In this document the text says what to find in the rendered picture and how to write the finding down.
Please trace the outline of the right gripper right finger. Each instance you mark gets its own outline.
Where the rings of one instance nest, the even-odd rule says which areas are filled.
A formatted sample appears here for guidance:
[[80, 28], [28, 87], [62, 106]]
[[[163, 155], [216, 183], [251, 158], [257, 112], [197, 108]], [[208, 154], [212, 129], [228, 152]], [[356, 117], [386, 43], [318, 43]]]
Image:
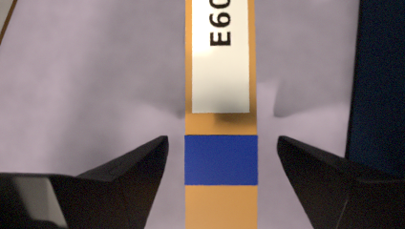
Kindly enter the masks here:
[[276, 151], [313, 229], [405, 229], [405, 178], [286, 135]]

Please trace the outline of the tan welding electrode pack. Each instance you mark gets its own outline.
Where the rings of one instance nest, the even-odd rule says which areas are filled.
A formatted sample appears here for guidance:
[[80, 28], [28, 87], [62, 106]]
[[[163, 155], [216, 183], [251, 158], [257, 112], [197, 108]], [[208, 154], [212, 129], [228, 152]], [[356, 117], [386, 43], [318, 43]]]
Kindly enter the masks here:
[[185, 0], [185, 229], [257, 229], [254, 0]]

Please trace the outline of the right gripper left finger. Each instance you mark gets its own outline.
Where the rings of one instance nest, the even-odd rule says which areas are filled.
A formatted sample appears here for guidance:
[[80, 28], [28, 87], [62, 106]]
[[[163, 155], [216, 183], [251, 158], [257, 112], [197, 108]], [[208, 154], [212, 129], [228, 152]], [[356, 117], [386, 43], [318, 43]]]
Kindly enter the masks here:
[[0, 172], [0, 227], [144, 229], [168, 152], [160, 135], [77, 176]]

